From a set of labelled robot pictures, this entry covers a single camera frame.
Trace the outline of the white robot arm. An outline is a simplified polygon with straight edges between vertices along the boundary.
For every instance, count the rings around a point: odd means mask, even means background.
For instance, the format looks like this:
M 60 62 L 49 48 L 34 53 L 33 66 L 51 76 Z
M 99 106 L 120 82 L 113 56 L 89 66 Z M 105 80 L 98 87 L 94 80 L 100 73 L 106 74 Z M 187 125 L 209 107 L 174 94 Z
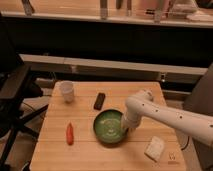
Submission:
M 123 130 L 136 129 L 142 117 L 149 117 L 193 137 L 213 148 L 213 117 L 159 105 L 149 90 L 140 90 L 125 100 L 126 113 L 121 119 Z

